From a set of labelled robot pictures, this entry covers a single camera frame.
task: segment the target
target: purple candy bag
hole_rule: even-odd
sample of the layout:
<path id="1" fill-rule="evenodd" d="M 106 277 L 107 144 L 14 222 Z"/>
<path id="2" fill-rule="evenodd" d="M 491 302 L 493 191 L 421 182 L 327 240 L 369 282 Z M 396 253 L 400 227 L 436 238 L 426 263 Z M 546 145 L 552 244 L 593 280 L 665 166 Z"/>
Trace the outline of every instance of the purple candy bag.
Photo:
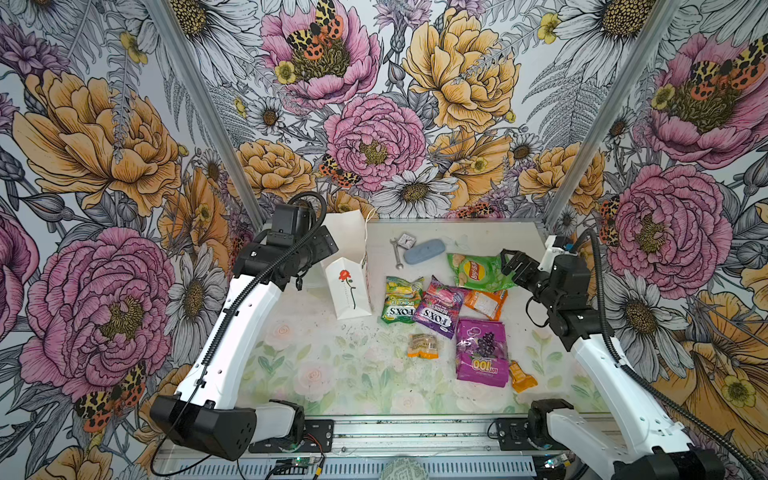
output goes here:
<path id="1" fill-rule="evenodd" d="M 445 286 L 432 276 L 432 282 L 429 283 L 422 302 L 416 307 L 413 319 L 452 339 L 458 312 L 462 309 L 467 293 L 463 288 Z"/>
<path id="2" fill-rule="evenodd" d="M 504 323 L 458 320 L 456 378 L 490 386 L 507 385 L 509 359 Z"/>

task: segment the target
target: bunch of grapes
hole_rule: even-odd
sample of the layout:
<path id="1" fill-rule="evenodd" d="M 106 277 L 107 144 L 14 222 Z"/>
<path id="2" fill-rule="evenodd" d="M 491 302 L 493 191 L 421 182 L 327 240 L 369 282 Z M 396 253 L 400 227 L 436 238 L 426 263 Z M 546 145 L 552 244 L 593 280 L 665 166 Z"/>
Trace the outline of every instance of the bunch of grapes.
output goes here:
<path id="1" fill-rule="evenodd" d="M 476 349 L 475 353 L 484 358 L 496 357 L 494 354 L 496 345 L 493 337 L 493 333 L 488 332 L 483 335 L 482 338 L 479 338 L 478 348 Z"/>

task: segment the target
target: table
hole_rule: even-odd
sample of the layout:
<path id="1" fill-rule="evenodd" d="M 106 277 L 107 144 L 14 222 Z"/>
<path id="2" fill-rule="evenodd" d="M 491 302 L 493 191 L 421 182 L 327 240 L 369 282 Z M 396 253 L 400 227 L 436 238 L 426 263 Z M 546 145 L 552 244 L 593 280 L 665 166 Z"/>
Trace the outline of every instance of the table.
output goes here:
<path id="1" fill-rule="evenodd" d="M 537 387 L 520 394 L 510 384 L 498 388 L 457 380 L 455 340 L 444 336 L 438 335 L 439 359 L 409 358 L 409 335 L 432 331 L 379 318 L 388 275 L 423 276 L 425 286 L 435 275 L 454 284 L 445 255 L 397 270 L 390 239 L 408 232 L 419 242 L 442 238 L 448 252 L 497 255 L 508 248 L 541 258 L 544 246 L 534 223 L 379 221 L 368 229 L 374 315 L 339 321 L 327 286 L 301 292 L 288 286 L 248 359 L 238 406 L 280 399 L 304 406 L 307 415 L 512 414 L 526 413 L 532 400 L 563 398 L 580 412 L 607 412 L 594 383 L 554 334 L 531 323 L 525 313 L 530 293 L 520 287 L 509 291 L 502 310 L 510 358 L 538 380 Z M 544 322 L 544 307 L 532 303 L 529 312 Z M 467 307 L 461 315 L 484 318 Z"/>

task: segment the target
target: metal post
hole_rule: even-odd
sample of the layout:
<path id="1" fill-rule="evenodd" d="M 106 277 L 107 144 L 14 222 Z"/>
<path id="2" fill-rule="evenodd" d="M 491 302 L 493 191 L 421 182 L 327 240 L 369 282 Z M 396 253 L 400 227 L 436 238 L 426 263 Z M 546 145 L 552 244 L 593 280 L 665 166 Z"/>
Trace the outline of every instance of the metal post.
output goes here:
<path id="1" fill-rule="evenodd" d="M 661 35 L 669 27 L 679 7 L 680 0 L 659 0 L 648 15 L 648 20 L 637 37 L 627 64 L 617 73 L 616 81 L 600 106 L 598 115 L 587 132 L 587 137 L 581 142 L 581 148 L 576 154 L 573 166 L 563 179 L 562 185 L 547 209 L 544 220 L 550 231 L 568 200 L 571 199 L 571 195 L 576 190 L 581 177 L 584 176 L 584 172 L 587 171 L 592 158 L 598 152 L 606 132 L 608 132 L 616 116 L 619 115 L 624 99 L 630 94 L 634 82 L 645 68 L 650 54 L 658 48 Z"/>
<path id="2" fill-rule="evenodd" d="M 232 142 L 227 130 L 219 117 L 219 113 L 210 97 L 210 92 L 205 85 L 203 74 L 200 72 L 197 58 L 190 49 L 184 32 L 181 30 L 176 14 L 166 0 L 152 0 L 145 2 L 152 20 L 160 32 L 163 44 L 170 58 L 174 61 L 174 71 L 183 79 L 190 97 L 200 112 L 200 117 L 206 122 L 206 128 L 214 142 L 214 147 L 219 151 L 221 160 L 232 179 L 232 183 L 240 195 L 250 221 L 256 230 L 260 230 L 264 222 L 259 212 L 259 203 L 250 184 L 245 177 L 240 162 L 235 157 Z"/>

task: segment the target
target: blue case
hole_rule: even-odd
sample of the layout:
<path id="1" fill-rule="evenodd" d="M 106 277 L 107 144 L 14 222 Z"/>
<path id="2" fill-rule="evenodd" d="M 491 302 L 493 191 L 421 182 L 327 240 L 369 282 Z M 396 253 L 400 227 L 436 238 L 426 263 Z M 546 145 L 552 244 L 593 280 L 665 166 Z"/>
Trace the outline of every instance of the blue case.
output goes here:
<path id="1" fill-rule="evenodd" d="M 430 258 L 437 257 L 443 252 L 445 252 L 445 244 L 439 238 L 433 238 L 406 250 L 403 258 L 408 265 L 416 265 Z"/>

